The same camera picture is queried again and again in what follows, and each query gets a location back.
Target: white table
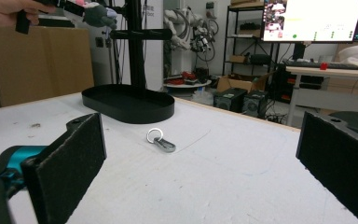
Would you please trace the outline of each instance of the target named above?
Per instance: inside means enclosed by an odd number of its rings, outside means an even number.
[[[49,145],[93,112],[80,94],[2,108],[0,153]],[[175,152],[146,141],[155,127]],[[68,223],[358,223],[296,158],[298,129],[176,99],[170,119],[103,116],[103,133],[107,159]],[[17,223],[36,223],[27,191],[10,206]]]
[[[286,71],[296,75],[296,83],[293,87],[286,125],[292,125],[296,105],[339,111],[358,111],[358,95],[345,92],[301,89],[299,87],[302,76],[358,79],[358,70],[329,68],[327,70],[320,70],[319,68],[288,66]]]

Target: black tray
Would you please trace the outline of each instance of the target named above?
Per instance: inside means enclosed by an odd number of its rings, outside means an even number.
[[[125,123],[160,122],[174,113],[174,99],[164,92],[109,84],[82,91],[83,105]]]

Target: keychain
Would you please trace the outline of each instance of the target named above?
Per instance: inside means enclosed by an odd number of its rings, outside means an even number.
[[[159,132],[160,137],[155,137],[153,140],[150,140],[149,135],[152,132]],[[162,136],[163,136],[163,132],[162,132],[161,129],[153,128],[153,129],[150,129],[149,132],[147,132],[146,138],[147,138],[147,141],[149,143],[157,145],[163,151],[165,151],[165,152],[174,152],[176,150],[176,146],[174,144],[170,143],[169,141],[163,139]]]

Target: keyboard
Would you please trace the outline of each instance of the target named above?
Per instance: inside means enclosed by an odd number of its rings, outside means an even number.
[[[291,66],[291,67],[310,67],[310,68],[321,67],[321,63],[286,61],[284,64],[286,64],[286,66]],[[358,70],[358,66],[352,63],[328,63],[327,68]]]

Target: metal ring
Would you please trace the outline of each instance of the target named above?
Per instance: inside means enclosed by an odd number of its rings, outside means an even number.
[[[158,132],[160,132],[160,133],[161,133],[161,137],[160,137],[158,140],[161,140],[161,139],[162,139],[162,136],[163,136],[162,130],[161,130],[161,129],[158,129],[158,128],[153,128],[153,129],[150,129],[149,132],[147,132],[146,138],[147,138],[147,141],[148,141],[149,143],[154,143],[154,140],[152,141],[152,140],[149,139],[149,135],[150,135],[153,131],[158,131]]]

